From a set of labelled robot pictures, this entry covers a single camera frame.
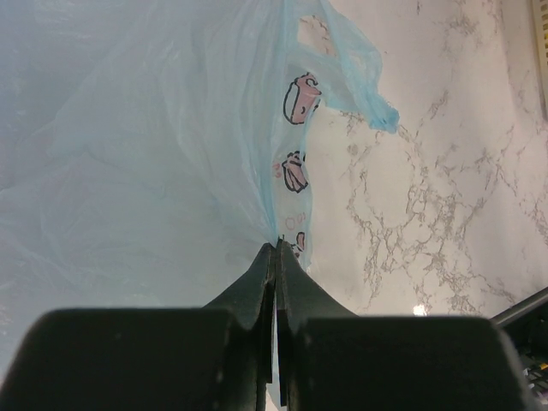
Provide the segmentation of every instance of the pink drawing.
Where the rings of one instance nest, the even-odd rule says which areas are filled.
[[[314,105],[321,91],[316,88],[318,81],[310,73],[297,77],[289,86],[283,101],[283,115],[291,124],[304,124],[308,111],[316,110]]]
[[[291,244],[291,249],[295,253],[295,257],[298,259],[301,256],[301,253],[305,251],[305,233],[302,231],[297,234],[297,243]]]
[[[308,186],[308,181],[302,172],[302,161],[300,152],[291,152],[288,159],[282,163],[283,179],[285,187],[294,193],[300,193]]]

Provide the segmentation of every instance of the plastic bag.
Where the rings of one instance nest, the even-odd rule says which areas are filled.
[[[379,54],[325,0],[2,11],[0,374],[53,308],[200,306],[280,235],[306,264],[313,108],[396,127]],[[337,58],[297,42],[303,15]]]

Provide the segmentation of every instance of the light blue plastic bag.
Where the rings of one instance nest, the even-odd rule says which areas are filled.
[[[303,15],[337,58],[297,42]],[[326,0],[21,0],[0,19],[0,375],[44,311],[200,306],[280,235],[306,262],[320,98],[396,129],[379,54]]]

